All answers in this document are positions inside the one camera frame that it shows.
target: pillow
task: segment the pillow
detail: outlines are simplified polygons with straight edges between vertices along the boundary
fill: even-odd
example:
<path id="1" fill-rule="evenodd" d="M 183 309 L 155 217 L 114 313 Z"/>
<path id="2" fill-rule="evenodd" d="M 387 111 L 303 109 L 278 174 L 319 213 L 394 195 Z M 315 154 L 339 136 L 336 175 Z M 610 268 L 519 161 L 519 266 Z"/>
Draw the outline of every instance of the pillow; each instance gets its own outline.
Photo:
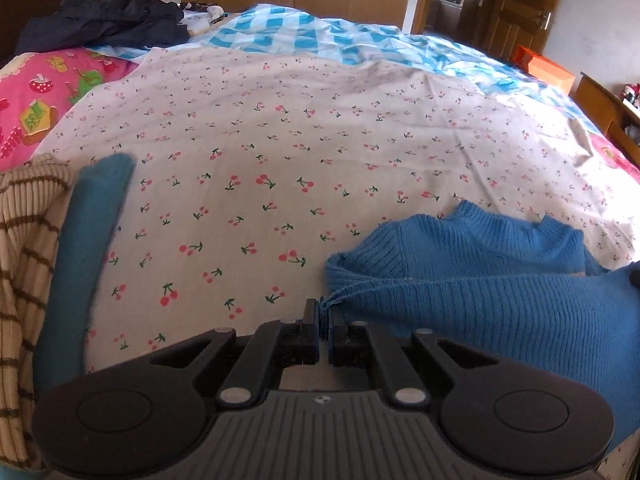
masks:
<path id="1" fill-rule="evenodd" d="M 15 57 L 0 70 L 0 172 L 29 160 L 92 88 L 122 79 L 136 66 L 84 48 Z"/>

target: beige striped knit fabric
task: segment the beige striped knit fabric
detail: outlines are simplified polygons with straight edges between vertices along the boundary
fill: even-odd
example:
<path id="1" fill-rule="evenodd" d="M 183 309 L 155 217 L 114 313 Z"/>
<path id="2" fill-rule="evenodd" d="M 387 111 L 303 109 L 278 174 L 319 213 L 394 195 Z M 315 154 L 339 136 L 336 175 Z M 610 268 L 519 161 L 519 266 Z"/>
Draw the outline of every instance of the beige striped knit fabric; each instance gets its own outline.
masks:
<path id="1" fill-rule="evenodd" d="M 0 174 L 0 463 L 39 469 L 33 349 L 76 175 L 51 155 Z"/>

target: folded clothes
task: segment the folded clothes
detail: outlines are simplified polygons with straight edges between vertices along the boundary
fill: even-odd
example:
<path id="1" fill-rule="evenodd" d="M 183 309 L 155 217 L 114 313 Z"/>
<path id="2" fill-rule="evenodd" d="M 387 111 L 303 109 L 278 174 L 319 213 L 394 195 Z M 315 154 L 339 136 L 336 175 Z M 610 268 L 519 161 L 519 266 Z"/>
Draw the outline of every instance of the folded clothes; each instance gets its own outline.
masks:
<path id="1" fill-rule="evenodd" d="M 0 174 L 0 462 L 39 469 L 31 433 L 33 349 L 76 174 L 51 155 Z"/>
<path id="2" fill-rule="evenodd" d="M 15 55 L 106 44 L 145 48 L 189 41 L 182 9 L 161 0 L 62 0 L 45 18 L 32 18 Z"/>
<path id="3" fill-rule="evenodd" d="M 46 316 L 33 352 L 36 401 L 82 374 L 92 293 L 133 167 L 132 158 L 118 153 L 79 171 L 60 230 Z M 41 474 L 0 466 L 0 480 L 35 480 Z"/>
<path id="4" fill-rule="evenodd" d="M 442 220 L 389 222 L 328 260 L 322 317 L 339 304 L 347 321 L 403 336 L 428 327 L 586 384 L 613 410 L 615 446 L 640 426 L 637 264 L 604 269 L 582 240 L 549 216 L 533 224 L 470 202 Z"/>

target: orange box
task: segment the orange box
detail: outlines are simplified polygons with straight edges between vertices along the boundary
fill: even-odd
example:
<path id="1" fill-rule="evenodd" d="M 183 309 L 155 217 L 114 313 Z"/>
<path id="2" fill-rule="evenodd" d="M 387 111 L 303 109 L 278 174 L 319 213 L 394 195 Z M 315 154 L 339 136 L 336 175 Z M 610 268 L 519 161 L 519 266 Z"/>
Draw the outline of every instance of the orange box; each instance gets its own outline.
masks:
<path id="1" fill-rule="evenodd" d="M 518 45 L 511 56 L 511 62 L 516 64 L 529 75 L 553 85 L 569 95 L 574 85 L 575 75 L 562 68 L 557 63 L 547 59 L 532 50 Z"/>

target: wooden door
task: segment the wooden door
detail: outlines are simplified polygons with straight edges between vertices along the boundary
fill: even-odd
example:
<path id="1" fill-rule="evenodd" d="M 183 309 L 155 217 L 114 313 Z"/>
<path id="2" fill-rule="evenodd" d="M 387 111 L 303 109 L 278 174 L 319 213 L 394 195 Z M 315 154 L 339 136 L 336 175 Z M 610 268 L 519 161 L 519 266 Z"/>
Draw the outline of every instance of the wooden door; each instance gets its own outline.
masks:
<path id="1" fill-rule="evenodd" d="M 494 0 L 482 49 L 497 59 L 509 59 L 522 45 L 542 52 L 558 0 Z"/>

